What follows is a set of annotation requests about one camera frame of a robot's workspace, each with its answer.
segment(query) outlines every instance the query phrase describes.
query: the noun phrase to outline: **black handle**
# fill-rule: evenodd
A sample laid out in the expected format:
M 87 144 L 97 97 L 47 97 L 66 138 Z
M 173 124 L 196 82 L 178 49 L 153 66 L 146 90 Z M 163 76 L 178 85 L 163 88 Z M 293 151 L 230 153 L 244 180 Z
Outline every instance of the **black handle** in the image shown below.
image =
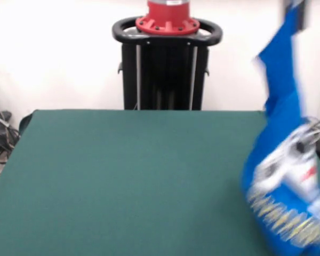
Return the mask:
M 128 28 L 135 27 L 137 18 L 139 17 L 127 18 L 116 22 L 113 25 L 113 37 L 124 44 L 212 46 L 218 44 L 223 36 L 223 31 L 217 24 L 201 19 L 197 19 L 201 23 L 200 29 L 210 32 L 210 35 L 197 33 L 187 36 L 159 36 L 143 32 L 125 31 Z

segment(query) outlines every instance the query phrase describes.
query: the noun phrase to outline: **green table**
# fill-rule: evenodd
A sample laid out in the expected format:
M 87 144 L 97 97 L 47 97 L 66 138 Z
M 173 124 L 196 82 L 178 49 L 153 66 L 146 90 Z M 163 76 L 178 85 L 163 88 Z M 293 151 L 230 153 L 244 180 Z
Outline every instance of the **green table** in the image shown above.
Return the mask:
M 37 111 L 0 177 L 0 256 L 271 255 L 239 189 L 264 123 Z

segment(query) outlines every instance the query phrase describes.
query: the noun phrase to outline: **metal pole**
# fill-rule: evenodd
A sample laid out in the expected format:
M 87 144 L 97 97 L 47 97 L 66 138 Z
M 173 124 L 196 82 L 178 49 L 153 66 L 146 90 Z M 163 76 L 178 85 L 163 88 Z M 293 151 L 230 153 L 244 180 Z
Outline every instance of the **metal pole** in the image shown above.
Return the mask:
M 196 68 L 197 68 L 197 55 L 198 47 L 193 48 L 193 60 L 192 60 L 192 71 L 191 71 L 191 90 L 190 90 L 190 106 L 189 110 L 193 108 L 193 95 L 194 95 L 194 84 L 196 80 Z
M 137 104 L 141 110 L 141 45 L 137 45 Z

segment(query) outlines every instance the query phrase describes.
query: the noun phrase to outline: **red robot part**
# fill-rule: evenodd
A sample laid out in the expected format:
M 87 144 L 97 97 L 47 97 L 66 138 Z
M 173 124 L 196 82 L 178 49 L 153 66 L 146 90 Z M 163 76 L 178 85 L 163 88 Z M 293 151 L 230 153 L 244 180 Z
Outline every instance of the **red robot part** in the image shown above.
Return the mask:
M 148 0 L 149 12 L 136 20 L 143 32 L 162 36 L 182 36 L 197 32 L 199 21 L 190 17 L 189 0 Z

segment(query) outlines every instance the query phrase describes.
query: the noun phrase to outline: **black metal frame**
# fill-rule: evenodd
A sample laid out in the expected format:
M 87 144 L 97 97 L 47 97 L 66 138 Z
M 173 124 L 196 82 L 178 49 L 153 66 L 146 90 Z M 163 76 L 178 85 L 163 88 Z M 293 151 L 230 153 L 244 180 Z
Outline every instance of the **black metal frame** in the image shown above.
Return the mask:
M 123 71 L 124 108 L 201 110 L 204 78 L 208 73 L 208 46 L 221 41 L 221 28 L 198 19 L 200 29 L 210 32 L 209 35 L 158 36 L 126 31 L 135 27 L 137 18 L 127 18 L 113 26 L 113 37 L 123 43 L 119 71 Z M 141 62 L 139 78 L 137 47 Z M 140 106 L 137 105 L 138 79 L 142 81 Z

